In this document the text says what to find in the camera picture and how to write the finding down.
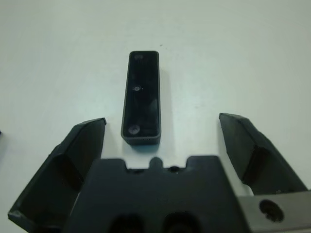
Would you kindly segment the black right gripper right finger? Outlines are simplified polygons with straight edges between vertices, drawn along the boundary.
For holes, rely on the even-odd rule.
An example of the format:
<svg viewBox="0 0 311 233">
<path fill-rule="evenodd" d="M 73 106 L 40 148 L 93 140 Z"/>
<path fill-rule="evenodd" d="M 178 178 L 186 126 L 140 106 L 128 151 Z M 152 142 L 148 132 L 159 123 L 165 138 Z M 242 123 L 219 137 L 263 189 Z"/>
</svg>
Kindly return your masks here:
<svg viewBox="0 0 311 233">
<path fill-rule="evenodd" d="M 227 155 L 254 195 L 307 191 L 273 143 L 243 116 L 220 113 Z"/>
</svg>

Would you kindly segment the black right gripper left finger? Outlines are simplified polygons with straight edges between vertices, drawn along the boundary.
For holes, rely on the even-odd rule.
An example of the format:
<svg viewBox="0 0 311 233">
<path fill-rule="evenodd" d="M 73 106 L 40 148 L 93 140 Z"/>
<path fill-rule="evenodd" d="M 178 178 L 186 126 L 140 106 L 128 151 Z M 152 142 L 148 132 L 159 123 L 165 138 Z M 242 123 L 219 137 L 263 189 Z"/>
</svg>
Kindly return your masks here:
<svg viewBox="0 0 311 233">
<path fill-rule="evenodd" d="M 106 120 L 75 125 L 31 178 L 8 212 L 24 230 L 61 230 L 94 160 L 101 157 Z"/>
</svg>

